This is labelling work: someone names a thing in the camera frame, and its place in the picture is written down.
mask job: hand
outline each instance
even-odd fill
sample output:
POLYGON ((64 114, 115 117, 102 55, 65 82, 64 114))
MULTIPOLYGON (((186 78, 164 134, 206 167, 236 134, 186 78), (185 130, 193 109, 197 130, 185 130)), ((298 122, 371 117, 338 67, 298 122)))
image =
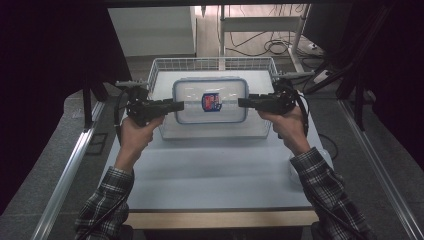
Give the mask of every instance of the hand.
POLYGON ((153 140, 153 130, 162 124, 165 116, 155 118, 145 127, 139 127, 131 118, 122 121, 121 149, 115 161, 115 168, 131 172, 141 152, 153 140))
POLYGON ((295 107, 291 112, 283 116, 258 111, 259 116, 272 122, 274 132, 280 134, 286 145, 295 156, 305 153, 311 149, 303 130, 302 112, 295 107))

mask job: plaid shirt sleeve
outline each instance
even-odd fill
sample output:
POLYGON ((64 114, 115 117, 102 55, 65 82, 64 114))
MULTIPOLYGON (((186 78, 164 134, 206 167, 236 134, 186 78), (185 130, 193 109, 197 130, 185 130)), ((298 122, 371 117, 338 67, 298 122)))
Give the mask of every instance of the plaid shirt sleeve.
MULTIPOLYGON (((119 169, 109 167, 96 192, 87 200, 75 221, 75 239, 83 235, 119 199, 131 190, 133 177, 119 169)), ((128 218, 128 205, 124 202, 102 222, 86 239, 117 239, 122 223, 128 218)))
POLYGON ((344 182, 325 162, 316 148, 290 160, 299 173, 306 197, 316 209, 320 226, 331 239, 356 239, 345 227, 317 206, 324 206, 347 225, 362 233, 365 239, 376 239, 365 217, 349 199, 344 182))

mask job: blue label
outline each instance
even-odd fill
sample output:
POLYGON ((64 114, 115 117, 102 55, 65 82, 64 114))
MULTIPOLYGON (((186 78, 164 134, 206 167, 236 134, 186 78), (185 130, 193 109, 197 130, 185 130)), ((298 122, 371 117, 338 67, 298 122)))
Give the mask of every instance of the blue label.
POLYGON ((204 93, 202 97, 202 108, 205 112, 219 112, 222 108, 219 93, 204 93))

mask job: controller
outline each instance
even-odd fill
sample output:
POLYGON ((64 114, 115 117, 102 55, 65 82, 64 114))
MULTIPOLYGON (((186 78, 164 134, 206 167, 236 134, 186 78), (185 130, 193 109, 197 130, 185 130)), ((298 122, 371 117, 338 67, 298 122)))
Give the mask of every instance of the controller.
POLYGON ((254 108, 255 110, 284 115, 296 106, 296 102, 302 111, 303 127, 305 136, 308 134, 308 114, 300 95, 295 90, 289 80, 279 79, 273 82, 273 93, 249 94, 248 98, 239 98, 238 106, 244 108, 254 108))
POLYGON ((172 98, 148 100, 148 94, 149 90, 139 86, 132 87, 128 91, 127 115, 140 127, 146 126, 146 123, 154 118, 184 110, 184 102, 174 102, 172 98))

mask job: person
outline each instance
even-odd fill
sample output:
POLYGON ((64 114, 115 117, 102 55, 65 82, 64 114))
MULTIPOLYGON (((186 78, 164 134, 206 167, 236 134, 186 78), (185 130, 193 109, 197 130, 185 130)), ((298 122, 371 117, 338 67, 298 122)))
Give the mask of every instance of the person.
MULTIPOLYGON (((376 239, 365 217, 348 198, 340 175, 325 162, 318 150, 311 148, 303 130, 299 107, 280 116, 258 111, 259 116, 273 124, 294 154, 290 161, 299 173, 307 199, 314 206, 319 222, 311 227, 314 239, 376 239)), ((121 148, 115 165, 109 167, 100 187, 88 199, 75 222, 76 239, 103 216, 123 195, 131 191, 132 168, 142 151, 152 141, 153 130, 163 117, 153 119, 146 127, 138 127, 130 118, 122 123, 121 148)), ((122 204, 107 217, 87 239, 117 239, 120 227, 128 217, 128 206, 122 204)))

